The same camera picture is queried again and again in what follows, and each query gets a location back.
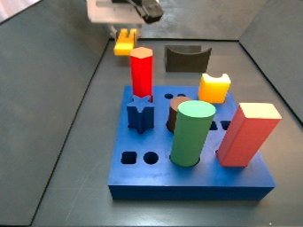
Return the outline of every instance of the green cylinder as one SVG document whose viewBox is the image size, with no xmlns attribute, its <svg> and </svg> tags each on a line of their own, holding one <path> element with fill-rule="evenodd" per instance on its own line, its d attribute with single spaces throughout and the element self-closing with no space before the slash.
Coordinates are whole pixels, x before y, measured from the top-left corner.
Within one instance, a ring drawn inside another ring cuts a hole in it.
<svg viewBox="0 0 303 227">
<path fill-rule="evenodd" d="M 215 114 L 212 104 L 192 100 L 179 104 L 171 161 L 181 166 L 193 166 L 200 158 L 204 140 Z"/>
</svg>

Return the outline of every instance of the yellow arch block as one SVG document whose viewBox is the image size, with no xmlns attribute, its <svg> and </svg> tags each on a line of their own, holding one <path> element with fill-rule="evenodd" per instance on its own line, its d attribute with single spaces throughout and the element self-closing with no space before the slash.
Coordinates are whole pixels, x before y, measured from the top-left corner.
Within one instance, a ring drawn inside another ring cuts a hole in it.
<svg viewBox="0 0 303 227">
<path fill-rule="evenodd" d="M 223 104 L 229 86 L 228 74 L 223 74 L 220 78 L 203 74 L 197 93 L 199 100 L 213 104 Z"/>
<path fill-rule="evenodd" d="M 128 29 L 123 28 L 120 30 L 119 39 L 113 48 L 113 52 L 116 56 L 129 56 L 131 50 L 136 45 L 136 33 L 137 29 L 131 29 L 128 33 Z"/>
</svg>

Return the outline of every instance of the square hole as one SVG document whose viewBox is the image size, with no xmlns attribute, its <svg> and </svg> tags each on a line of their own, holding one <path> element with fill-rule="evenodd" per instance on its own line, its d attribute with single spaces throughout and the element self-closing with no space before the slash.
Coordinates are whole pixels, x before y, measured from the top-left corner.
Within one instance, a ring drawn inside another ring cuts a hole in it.
<svg viewBox="0 0 303 227">
<path fill-rule="evenodd" d="M 137 153 L 136 152 L 124 152 L 121 153 L 120 163 L 133 165 L 137 161 Z"/>
</svg>

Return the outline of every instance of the red rectangular prism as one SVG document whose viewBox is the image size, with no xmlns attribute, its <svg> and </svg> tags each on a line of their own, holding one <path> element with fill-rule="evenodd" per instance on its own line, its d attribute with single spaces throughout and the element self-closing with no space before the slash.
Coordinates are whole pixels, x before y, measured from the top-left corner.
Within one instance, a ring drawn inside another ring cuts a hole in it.
<svg viewBox="0 0 303 227">
<path fill-rule="evenodd" d="M 272 104 L 240 103 L 216 155 L 223 167 L 245 167 L 281 117 Z"/>
</svg>

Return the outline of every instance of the blue base block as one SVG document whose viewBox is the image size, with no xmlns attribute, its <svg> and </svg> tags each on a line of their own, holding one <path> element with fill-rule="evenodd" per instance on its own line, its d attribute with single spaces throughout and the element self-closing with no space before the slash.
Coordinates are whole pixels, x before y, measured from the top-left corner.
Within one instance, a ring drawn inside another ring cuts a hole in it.
<svg viewBox="0 0 303 227">
<path fill-rule="evenodd" d="M 116 200 L 260 200 L 275 188 L 260 153 L 248 167 L 223 168 L 215 151 L 237 104 L 228 93 L 215 105 L 213 124 L 205 139 L 199 163 L 189 168 L 169 160 L 173 134 L 165 128 L 169 98 L 185 95 L 196 99 L 197 87 L 155 86 L 155 127 L 140 135 L 128 128 L 127 104 L 131 86 L 125 87 L 116 143 L 109 170 L 109 192 Z"/>
</svg>

